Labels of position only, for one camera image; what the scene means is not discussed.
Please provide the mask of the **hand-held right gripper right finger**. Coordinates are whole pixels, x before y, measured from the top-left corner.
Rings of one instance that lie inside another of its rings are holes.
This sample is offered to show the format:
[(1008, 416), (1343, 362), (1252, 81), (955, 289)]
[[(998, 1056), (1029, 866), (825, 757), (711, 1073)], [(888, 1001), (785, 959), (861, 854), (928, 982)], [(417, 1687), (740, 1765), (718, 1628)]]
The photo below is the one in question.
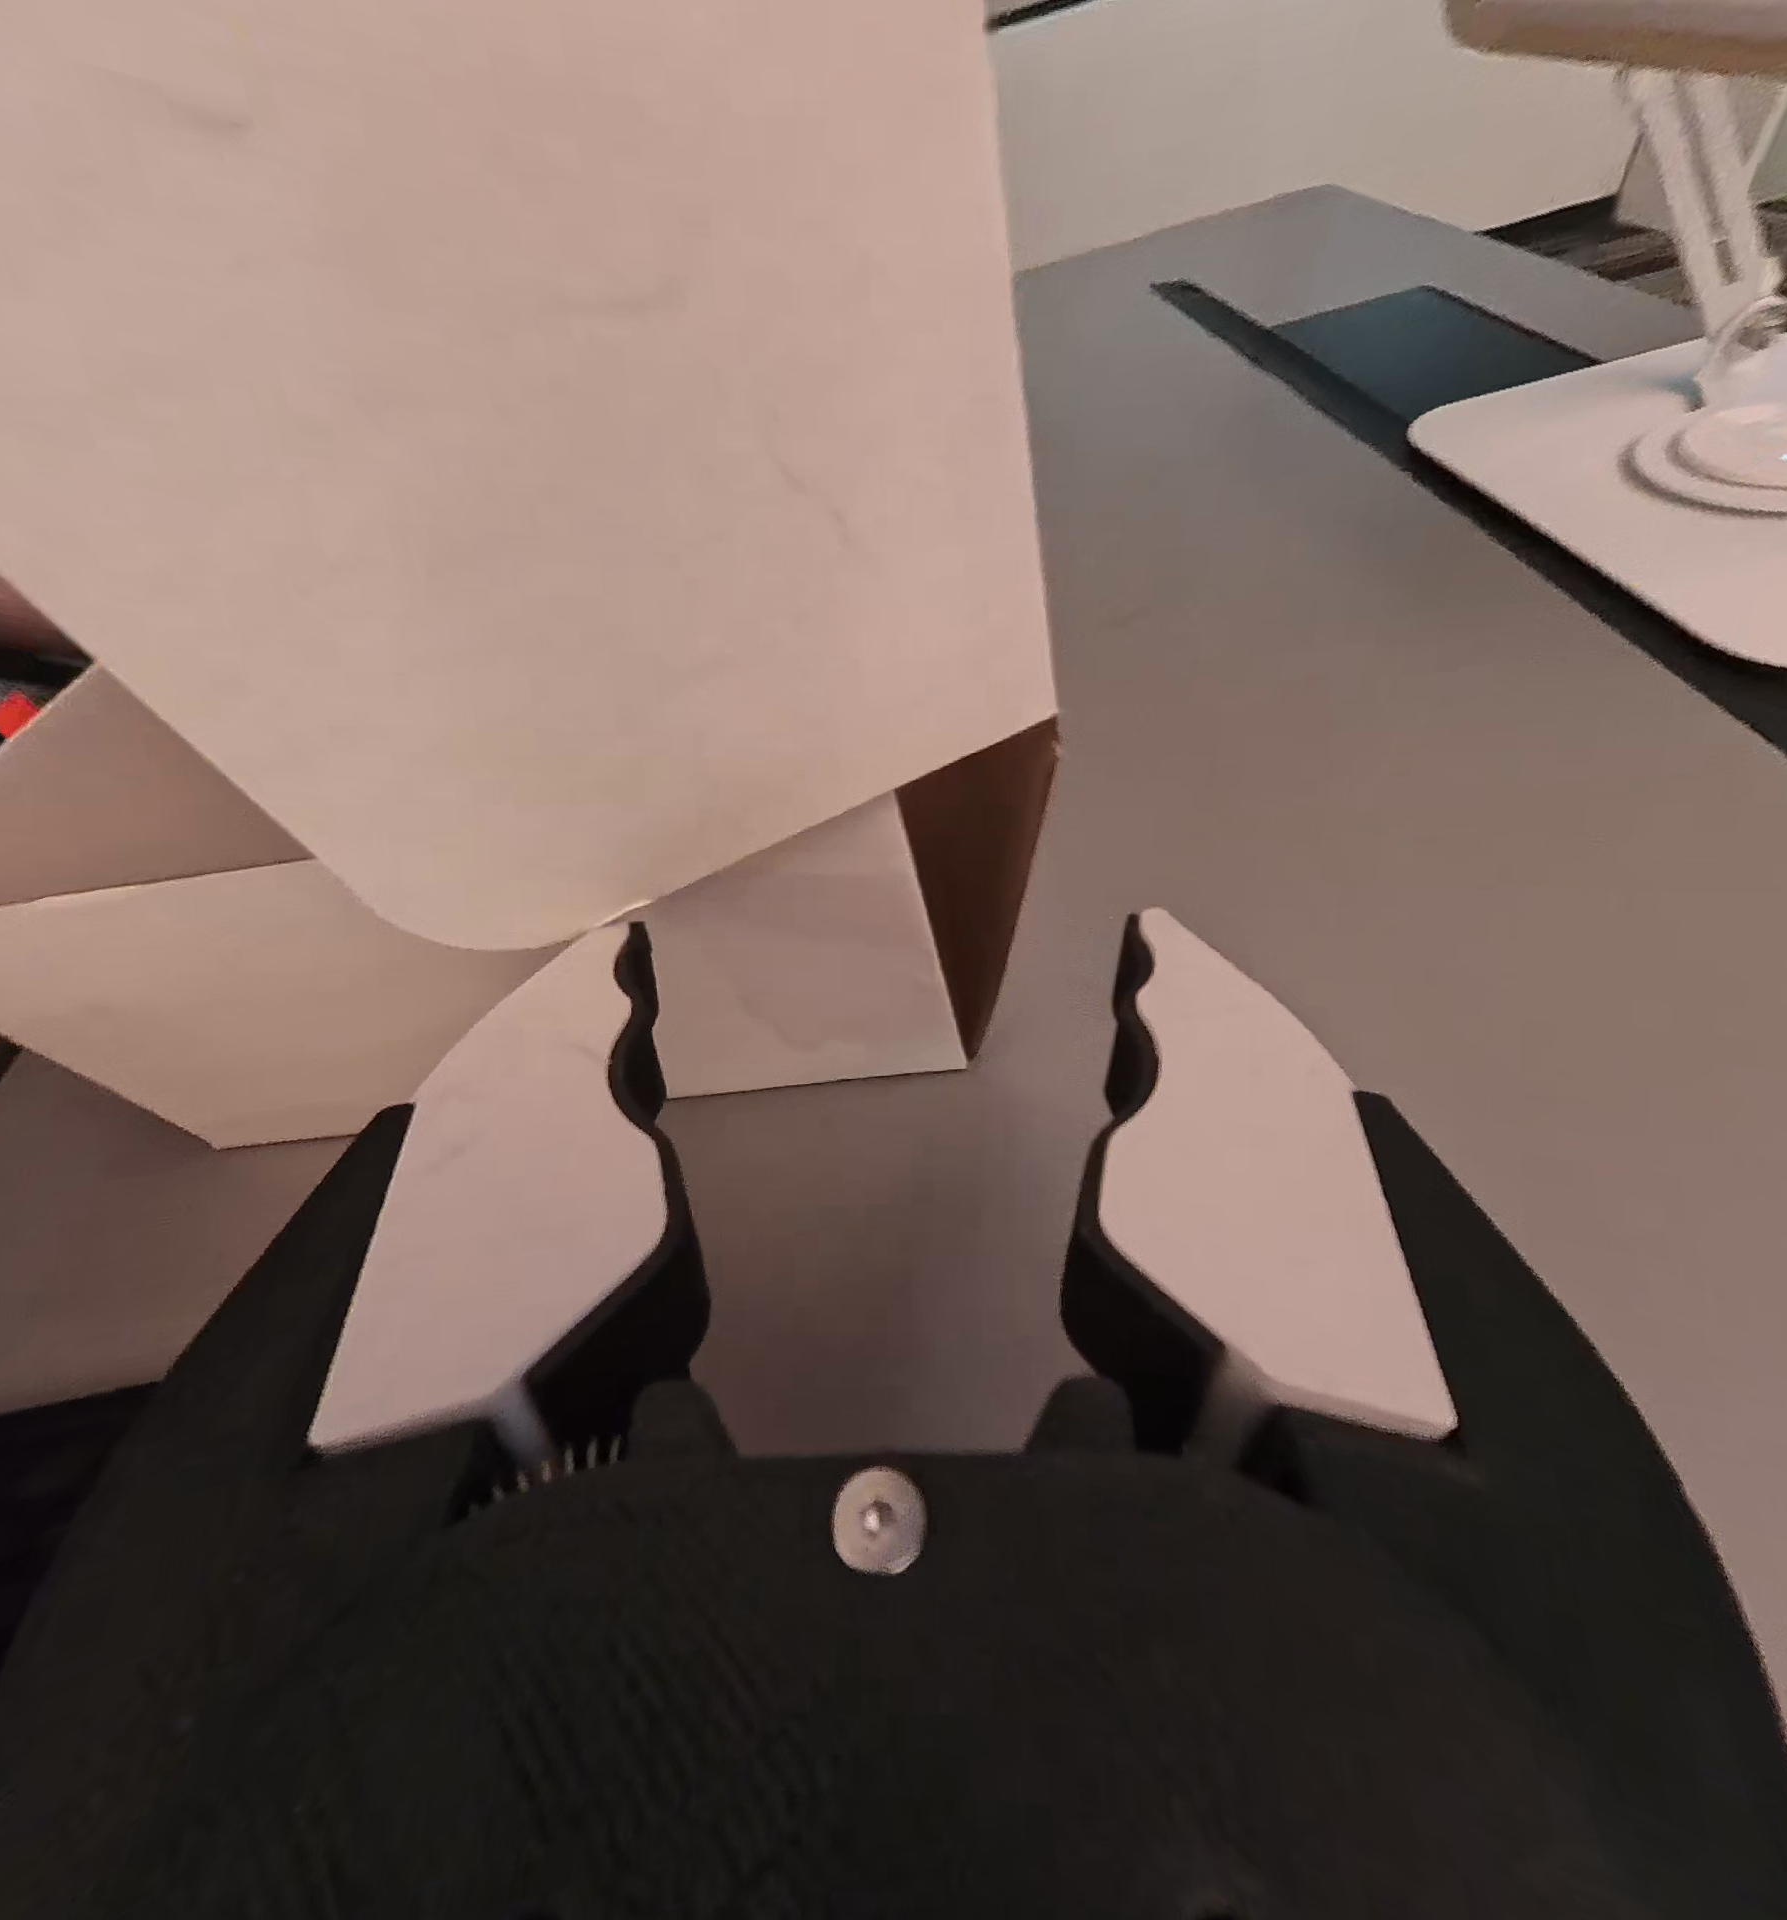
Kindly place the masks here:
[(1249, 1449), (1280, 1412), (1450, 1438), (1351, 1076), (1162, 908), (1126, 918), (1110, 1010), (1061, 1321), (1135, 1442)]

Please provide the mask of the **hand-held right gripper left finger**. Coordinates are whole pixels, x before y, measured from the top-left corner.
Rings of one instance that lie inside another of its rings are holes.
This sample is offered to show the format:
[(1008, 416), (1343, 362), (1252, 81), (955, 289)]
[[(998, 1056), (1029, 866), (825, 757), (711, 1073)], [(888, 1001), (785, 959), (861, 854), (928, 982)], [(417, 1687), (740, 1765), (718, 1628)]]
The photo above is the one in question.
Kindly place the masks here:
[(501, 999), (417, 1092), (309, 1425), (357, 1453), (460, 1422), (507, 1453), (625, 1453), (711, 1318), (661, 1130), (642, 924), (603, 925)]

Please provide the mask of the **white cardboard box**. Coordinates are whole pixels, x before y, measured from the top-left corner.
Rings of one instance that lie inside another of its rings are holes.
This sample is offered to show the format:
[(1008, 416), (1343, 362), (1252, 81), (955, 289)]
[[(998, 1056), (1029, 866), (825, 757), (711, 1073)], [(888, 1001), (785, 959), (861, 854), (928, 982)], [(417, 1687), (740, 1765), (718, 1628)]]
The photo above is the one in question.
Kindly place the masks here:
[(598, 928), (964, 1070), (1059, 755), (975, 4), (0, 4), (0, 1034), (354, 1134)]

